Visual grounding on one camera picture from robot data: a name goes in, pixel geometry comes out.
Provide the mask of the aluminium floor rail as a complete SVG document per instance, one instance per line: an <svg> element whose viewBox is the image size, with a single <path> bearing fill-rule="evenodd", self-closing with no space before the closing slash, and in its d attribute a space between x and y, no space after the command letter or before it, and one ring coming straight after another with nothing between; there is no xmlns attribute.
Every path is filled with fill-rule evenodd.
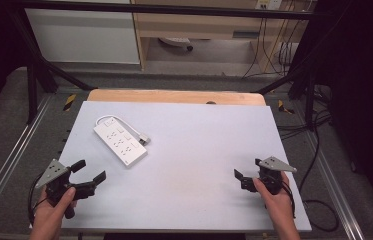
<svg viewBox="0 0 373 240"><path fill-rule="evenodd" d="M314 132L307 132L306 137L312 149L314 150L318 169L325 182L327 191L330 195L342 226L348 236L348 239L364 240L364 234L351 210L345 194L343 193L339 182L337 181L333 171L331 170L321 146L318 145L316 134Z"/></svg>
<svg viewBox="0 0 373 240"><path fill-rule="evenodd" d="M26 147L32 136L36 132L43 116L45 115L50 102L53 100L52 95L46 95L38 106L38 113L32 119L31 123L24 126L22 133L13 144L11 151L4 157L4 162L0 165L0 195L5 188L8 179L11 177L19 160L21 159Z"/></svg>

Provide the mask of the black metal frame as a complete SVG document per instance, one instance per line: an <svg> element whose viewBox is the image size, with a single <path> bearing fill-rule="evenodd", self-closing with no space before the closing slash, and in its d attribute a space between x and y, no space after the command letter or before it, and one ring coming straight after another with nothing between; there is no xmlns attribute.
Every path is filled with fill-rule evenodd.
<svg viewBox="0 0 373 240"><path fill-rule="evenodd" d="M89 12L116 12L116 13L140 13L140 14L167 14L167 15L196 15L217 17L239 17L239 18L265 18L265 19L291 19L291 20L322 20L326 14L292 12L280 10L245 10L238 8L217 8L197 6L174 6L174 5L150 5L150 4L122 4L101 2L76 2L76 1L49 1L49 0L9 0L6 10L15 28L18 30L25 46L29 64L28 92L29 92L29 118L32 122L37 114L36 81L42 85L46 92L56 92L58 85L51 72L86 91L94 90L77 78L66 73L59 67L50 63L40 52L38 44L33 39L34 34L30 32L20 17L20 12L28 9L65 10L65 11L89 11Z"/></svg>

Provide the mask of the white chair base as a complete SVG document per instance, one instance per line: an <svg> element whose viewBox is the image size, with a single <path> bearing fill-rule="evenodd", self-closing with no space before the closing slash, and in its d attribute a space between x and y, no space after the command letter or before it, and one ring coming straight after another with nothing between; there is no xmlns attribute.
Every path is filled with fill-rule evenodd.
<svg viewBox="0 0 373 240"><path fill-rule="evenodd" d="M193 50L193 46L188 38L160 38L160 41L171 46L185 48L187 51Z"/></svg>

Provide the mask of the person's left hand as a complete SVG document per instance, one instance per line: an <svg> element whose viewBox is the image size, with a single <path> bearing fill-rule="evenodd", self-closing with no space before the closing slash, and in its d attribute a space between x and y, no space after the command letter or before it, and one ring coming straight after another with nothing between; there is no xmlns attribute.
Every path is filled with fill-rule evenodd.
<svg viewBox="0 0 373 240"><path fill-rule="evenodd" d="M65 211L69 206L74 203L74 196L76 189L74 187L69 188L59 200L59 202L52 206L47 200L47 193L45 189L42 189L40 203L36 208L35 220L33 224L33 230L35 232L41 232L42 234L54 235L58 230L61 229L62 218L64 217Z"/></svg>

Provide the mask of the yellow black tape strip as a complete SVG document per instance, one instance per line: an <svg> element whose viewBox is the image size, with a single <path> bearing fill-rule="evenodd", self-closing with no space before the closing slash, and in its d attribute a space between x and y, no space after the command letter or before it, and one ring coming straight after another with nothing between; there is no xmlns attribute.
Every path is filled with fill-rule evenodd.
<svg viewBox="0 0 373 240"><path fill-rule="evenodd" d="M285 112L288 114L295 114L293 109L288 109L285 107L284 102L282 100L278 100L278 110L279 112Z"/></svg>
<svg viewBox="0 0 373 240"><path fill-rule="evenodd" d="M71 94L71 95L67 98L67 100L66 100L66 102L65 102L65 104L64 104L64 107L63 107L63 111L69 111L69 110L70 110L70 108L71 108L71 106L72 106L72 104L73 104L73 102L74 102L76 96L77 96L76 94Z"/></svg>

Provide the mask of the wooden desk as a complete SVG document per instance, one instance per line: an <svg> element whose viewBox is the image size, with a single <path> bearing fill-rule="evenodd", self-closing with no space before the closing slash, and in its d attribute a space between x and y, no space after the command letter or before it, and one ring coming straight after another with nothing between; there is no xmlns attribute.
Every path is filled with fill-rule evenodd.
<svg viewBox="0 0 373 240"><path fill-rule="evenodd" d="M217 8L256 9L257 0L131 0L133 4L197 6ZM278 10L307 12L311 0L282 0ZM297 43L306 27L305 22L282 19L251 19L196 15L140 14L133 15L137 37L238 39L249 40L257 54L260 69L274 69L275 52L282 42Z"/></svg>

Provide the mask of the white wall socket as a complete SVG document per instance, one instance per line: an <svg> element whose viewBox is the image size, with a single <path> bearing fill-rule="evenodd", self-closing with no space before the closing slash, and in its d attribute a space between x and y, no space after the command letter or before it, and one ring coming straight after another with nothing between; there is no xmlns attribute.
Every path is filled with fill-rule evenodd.
<svg viewBox="0 0 373 240"><path fill-rule="evenodd" d="M262 10L278 10L281 3L282 0L257 0L255 8Z"/></svg>

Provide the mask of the person's right hand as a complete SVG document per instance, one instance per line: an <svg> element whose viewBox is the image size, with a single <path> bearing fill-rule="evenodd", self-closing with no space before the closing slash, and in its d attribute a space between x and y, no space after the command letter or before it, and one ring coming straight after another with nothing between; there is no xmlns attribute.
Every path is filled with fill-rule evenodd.
<svg viewBox="0 0 373 240"><path fill-rule="evenodd" d="M275 227L286 227L295 224L292 202L285 190L272 195L258 178L253 179L254 186L261 195L269 216Z"/></svg>

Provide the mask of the wooden table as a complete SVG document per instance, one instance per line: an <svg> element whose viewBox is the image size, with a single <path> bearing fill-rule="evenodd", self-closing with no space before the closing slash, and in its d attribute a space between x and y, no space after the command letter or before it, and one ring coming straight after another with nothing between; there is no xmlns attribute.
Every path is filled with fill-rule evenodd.
<svg viewBox="0 0 373 240"><path fill-rule="evenodd" d="M265 106L261 94L227 91L175 91L175 90L134 90L134 89L95 89L88 101L105 102L148 102L148 103L187 103L218 105Z"/></svg>

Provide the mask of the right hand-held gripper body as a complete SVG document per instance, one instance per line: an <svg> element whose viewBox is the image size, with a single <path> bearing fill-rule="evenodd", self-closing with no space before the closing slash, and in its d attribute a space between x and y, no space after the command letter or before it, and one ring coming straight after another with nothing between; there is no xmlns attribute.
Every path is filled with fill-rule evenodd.
<svg viewBox="0 0 373 240"><path fill-rule="evenodd" d="M295 173L297 169L271 156L260 163L259 179L265 185L266 189L272 194L277 195L282 189L292 193L289 186L283 181L282 172Z"/></svg>

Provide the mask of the white power strip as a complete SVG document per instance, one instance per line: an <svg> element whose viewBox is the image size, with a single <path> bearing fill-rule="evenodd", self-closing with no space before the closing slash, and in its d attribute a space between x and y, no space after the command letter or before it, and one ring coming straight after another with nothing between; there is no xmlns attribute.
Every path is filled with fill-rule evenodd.
<svg viewBox="0 0 373 240"><path fill-rule="evenodd" d="M99 119L94 132L126 167L133 166L148 154L145 147L114 117Z"/></svg>

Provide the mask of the white cabinet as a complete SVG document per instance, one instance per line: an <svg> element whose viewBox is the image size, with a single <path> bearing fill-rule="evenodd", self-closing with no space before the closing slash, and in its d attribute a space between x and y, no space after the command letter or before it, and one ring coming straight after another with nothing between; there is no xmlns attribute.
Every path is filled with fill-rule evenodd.
<svg viewBox="0 0 373 240"><path fill-rule="evenodd" d="M42 55L51 62L140 62L131 13L26 9Z"/></svg>

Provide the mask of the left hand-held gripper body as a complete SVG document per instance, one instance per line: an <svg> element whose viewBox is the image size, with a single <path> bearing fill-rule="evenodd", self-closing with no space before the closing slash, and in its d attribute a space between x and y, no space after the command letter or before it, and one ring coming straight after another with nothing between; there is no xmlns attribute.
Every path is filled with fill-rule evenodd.
<svg viewBox="0 0 373 240"><path fill-rule="evenodd" d="M45 187L47 193L46 200L55 206L62 198L63 194L71 187L76 189L74 201L86 199L95 194L95 186L92 181L84 183L71 183L70 176L72 172L70 166L64 166L61 162L53 159L44 173L36 183L36 188Z"/></svg>

